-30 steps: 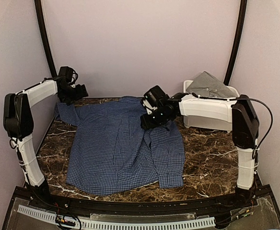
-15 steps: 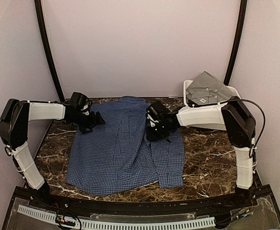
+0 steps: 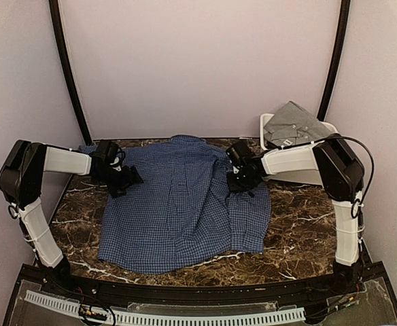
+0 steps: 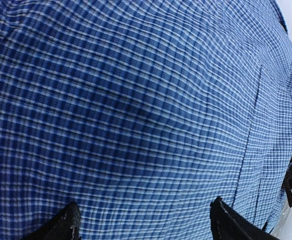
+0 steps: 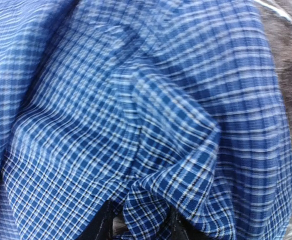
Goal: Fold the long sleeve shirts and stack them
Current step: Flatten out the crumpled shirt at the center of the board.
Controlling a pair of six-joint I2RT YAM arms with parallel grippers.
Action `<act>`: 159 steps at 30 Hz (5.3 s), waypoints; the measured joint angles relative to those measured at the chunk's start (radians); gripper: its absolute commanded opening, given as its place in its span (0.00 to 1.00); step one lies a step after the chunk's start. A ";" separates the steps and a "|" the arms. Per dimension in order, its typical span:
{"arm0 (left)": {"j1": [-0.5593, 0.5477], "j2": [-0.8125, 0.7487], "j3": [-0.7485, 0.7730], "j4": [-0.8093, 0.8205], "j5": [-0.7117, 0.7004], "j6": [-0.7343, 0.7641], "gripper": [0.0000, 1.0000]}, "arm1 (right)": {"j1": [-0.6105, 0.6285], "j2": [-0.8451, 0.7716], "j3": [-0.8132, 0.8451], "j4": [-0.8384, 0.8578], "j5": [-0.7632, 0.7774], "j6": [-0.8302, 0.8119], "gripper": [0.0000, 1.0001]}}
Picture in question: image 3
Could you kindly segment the blue checked long sleeve shirt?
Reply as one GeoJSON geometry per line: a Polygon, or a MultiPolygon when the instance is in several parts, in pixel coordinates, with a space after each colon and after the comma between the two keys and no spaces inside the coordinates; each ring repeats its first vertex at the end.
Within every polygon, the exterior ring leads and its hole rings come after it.
{"type": "Polygon", "coordinates": [[[229,250],[260,253],[271,220],[265,185],[232,193],[223,149],[198,137],[124,150],[143,183],[108,198],[98,258],[131,272],[162,274],[229,250]]]}

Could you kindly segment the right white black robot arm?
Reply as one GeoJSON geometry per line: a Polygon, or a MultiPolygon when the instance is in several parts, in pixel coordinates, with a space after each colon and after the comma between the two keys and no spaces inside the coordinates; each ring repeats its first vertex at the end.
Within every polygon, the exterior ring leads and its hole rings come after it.
{"type": "Polygon", "coordinates": [[[364,180],[365,168],[350,147],[353,138],[337,133],[300,145],[282,145],[256,155],[244,141],[226,150],[232,164],[227,174],[231,192],[248,192],[266,178],[289,174],[295,183],[306,183],[306,175],[317,174],[334,207],[336,220],[335,262],[352,266],[360,257],[364,221],[362,207],[371,182],[364,180]]]}

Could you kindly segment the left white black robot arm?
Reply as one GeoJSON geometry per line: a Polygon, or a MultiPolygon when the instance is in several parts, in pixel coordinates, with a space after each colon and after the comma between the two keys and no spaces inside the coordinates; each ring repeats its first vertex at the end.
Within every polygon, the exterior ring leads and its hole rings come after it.
{"type": "Polygon", "coordinates": [[[143,181],[134,166],[123,164],[125,157],[116,143],[107,140],[89,154],[44,143],[15,142],[0,170],[0,190],[41,265],[56,268],[65,262],[41,206],[44,173],[89,175],[116,198],[143,181]]]}

